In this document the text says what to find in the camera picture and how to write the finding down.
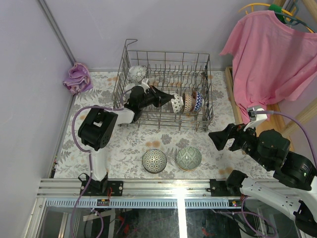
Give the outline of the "white bowl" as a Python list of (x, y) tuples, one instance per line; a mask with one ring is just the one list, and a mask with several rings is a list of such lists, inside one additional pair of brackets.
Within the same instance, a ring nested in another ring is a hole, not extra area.
[(172, 93), (173, 98), (170, 100), (173, 112), (175, 114), (181, 113), (183, 107), (184, 107), (184, 102), (183, 98), (181, 95), (178, 95), (176, 93)]

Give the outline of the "brown lattice patterned bowl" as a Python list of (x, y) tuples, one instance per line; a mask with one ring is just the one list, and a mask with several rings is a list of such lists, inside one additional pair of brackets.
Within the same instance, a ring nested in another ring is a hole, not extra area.
[(194, 107), (194, 98), (187, 93), (183, 93), (182, 97), (183, 97), (183, 104), (184, 104), (183, 113), (189, 114), (193, 110), (193, 107)]

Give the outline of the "grey dotted bowl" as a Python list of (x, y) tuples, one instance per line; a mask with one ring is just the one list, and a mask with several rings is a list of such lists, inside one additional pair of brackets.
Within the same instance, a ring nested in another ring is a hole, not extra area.
[(125, 91), (129, 91), (129, 90), (131, 90), (131, 89), (132, 89), (133, 87), (135, 87), (135, 86), (136, 86), (135, 83), (129, 83), (129, 84), (126, 85)]

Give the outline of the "blue zigzag bowl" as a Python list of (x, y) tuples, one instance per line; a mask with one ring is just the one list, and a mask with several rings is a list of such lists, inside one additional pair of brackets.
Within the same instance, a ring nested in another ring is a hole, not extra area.
[(195, 100), (195, 105), (194, 105), (193, 111), (199, 112), (202, 109), (203, 102), (204, 102), (204, 99), (203, 99), (202, 94), (197, 91), (197, 96), (196, 96), (196, 100)]

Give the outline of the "black patterned bowl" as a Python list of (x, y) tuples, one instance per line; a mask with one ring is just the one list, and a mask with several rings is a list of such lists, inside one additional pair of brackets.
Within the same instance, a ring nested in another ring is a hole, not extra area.
[(142, 156), (142, 165), (147, 172), (158, 174), (165, 169), (167, 157), (161, 150), (151, 149)]

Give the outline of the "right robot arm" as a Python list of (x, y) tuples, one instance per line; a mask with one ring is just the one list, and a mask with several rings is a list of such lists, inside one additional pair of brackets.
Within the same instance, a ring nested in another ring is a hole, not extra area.
[(317, 235), (317, 169), (306, 157), (289, 150), (290, 141), (274, 129), (257, 134), (245, 124), (229, 124), (222, 131), (209, 133), (218, 151), (233, 139), (230, 151), (242, 150), (266, 171), (273, 172), (280, 184), (293, 189), (298, 200), (259, 184), (245, 173), (233, 170), (225, 181), (230, 195), (254, 197), (280, 211), (302, 232)]

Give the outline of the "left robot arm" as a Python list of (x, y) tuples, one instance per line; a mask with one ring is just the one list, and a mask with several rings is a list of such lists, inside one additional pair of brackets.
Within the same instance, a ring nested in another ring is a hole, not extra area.
[(149, 86), (148, 89), (134, 86), (125, 91), (120, 99), (123, 100), (127, 93), (129, 97), (126, 103), (121, 101), (121, 108), (87, 106), (81, 108), (73, 118), (73, 140), (79, 150), (88, 153), (89, 178), (94, 180), (91, 190), (99, 196), (108, 191), (108, 183), (103, 180), (108, 174), (104, 148), (109, 143), (115, 127), (136, 122), (144, 108), (148, 106), (160, 108), (175, 98), (154, 86)]

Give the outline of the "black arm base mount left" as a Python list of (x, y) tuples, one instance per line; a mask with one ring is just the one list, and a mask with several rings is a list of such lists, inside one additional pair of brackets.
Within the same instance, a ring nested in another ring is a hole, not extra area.
[(82, 173), (78, 179), (81, 182), (80, 193), (82, 193), (90, 180), (87, 189), (83, 193), (84, 196), (118, 197), (123, 194), (124, 182), (119, 180), (108, 180), (108, 175), (106, 175), (101, 181), (97, 181), (92, 179), (88, 174)]

